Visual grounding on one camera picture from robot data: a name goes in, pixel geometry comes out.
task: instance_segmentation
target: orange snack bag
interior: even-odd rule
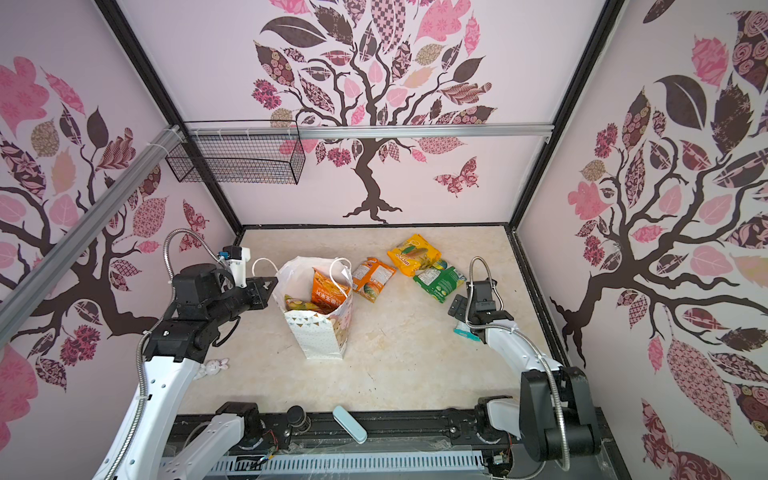
[[[352,287],[344,286],[338,281],[336,282],[344,289],[345,295],[336,288],[336,285],[333,284],[330,278],[318,272],[317,268],[314,270],[315,279],[312,284],[312,303],[319,306],[328,306],[332,311],[336,310],[344,303],[346,295],[350,294]]]
[[[364,296],[369,302],[374,303],[382,292],[384,284],[396,272],[396,268],[383,263],[377,258],[369,257],[352,274],[355,291]]]

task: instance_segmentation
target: snack bag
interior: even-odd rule
[[[440,303],[444,303],[445,298],[467,280],[455,266],[445,260],[434,262],[413,279]]]
[[[286,308],[288,310],[310,310],[313,312],[320,312],[325,315],[333,311],[328,308],[323,308],[319,305],[315,305],[312,302],[305,302],[304,300],[293,298],[290,295],[285,295],[285,299],[286,299]]]
[[[339,285],[344,289],[344,293],[333,284],[330,278],[320,273],[317,268],[315,278],[312,284],[312,303],[321,307],[328,307],[330,311],[336,310],[344,303],[346,297],[352,291],[351,286]]]
[[[440,252],[421,235],[414,235],[386,253],[395,266],[407,276],[414,276],[440,260]]]
[[[377,258],[369,257],[352,274],[355,291],[364,296],[369,302],[374,303],[382,292],[384,284],[392,278],[395,272],[397,272],[397,269],[382,263]]]

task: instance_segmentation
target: beige tabletop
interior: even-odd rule
[[[296,256],[367,257],[391,264],[386,251],[420,233],[467,275],[469,261],[485,258],[510,312],[538,347],[547,344],[502,227],[328,228],[249,230],[243,247],[278,268]],[[266,262],[256,269],[272,276]],[[475,263],[475,278],[484,279]],[[466,288],[457,292],[466,296]],[[261,412],[301,405],[308,412],[471,408],[479,397],[516,395],[520,379],[497,352],[453,332],[451,294],[439,303],[412,278],[397,273],[376,303],[353,297],[353,319],[343,360],[307,360],[278,306],[243,315],[235,334],[208,359],[229,358],[230,368],[192,382],[179,413],[213,413],[227,401],[256,402]],[[230,326],[222,327],[226,333]]]

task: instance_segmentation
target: pink butterfly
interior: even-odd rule
[[[438,175],[435,177],[435,180],[441,185],[446,185],[448,191],[455,194],[456,198],[458,198],[458,192],[464,188],[462,184],[465,184],[467,187],[478,186],[478,176],[474,173],[478,167],[476,159],[477,157],[470,158],[458,175]]]

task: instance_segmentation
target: pink wall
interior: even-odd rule
[[[422,115],[427,124],[551,122],[602,4],[238,0],[221,8],[206,0],[121,2],[185,120],[287,116],[304,126],[376,125],[380,119],[411,124]],[[383,12],[392,13],[392,28]],[[290,22],[315,33],[297,33],[286,27]],[[183,39],[184,48],[169,38]],[[380,61],[362,54],[350,60],[354,48],[372,45],[364,38],[381,46]],[[387,71],[394,72],[389,79]],[[190,128],[198,125],[232,124]],[[362,142],[355,155],[352,139],[320,147],[309,141],[299,185],[222,188],[244,223],[508,221],[541,142],[398,140],[385,145],[396,159],[378,155],[384,142]],[[334,148],[336,161],[321,153]],[[451,192],[438,180],[462,191]],[[270,208],[253,208],[264,204]]]
[[[6,4],[0,18],[7,165],[0,173],[0,296],[165,125],[90,1]],[[233,238],[204,187],[182,187],[163,162],[5,346],[3,478],[95,472],[136,386],[138,333],[154,323],[170,295],[161,244],[170,230],[190,226],[213,248]],[[177,237],[172,247],[177,269],[206,261],[201,248],[183,242]]]
[[[767,35],[630,2],[521,226],[633,478],[765,477]]]

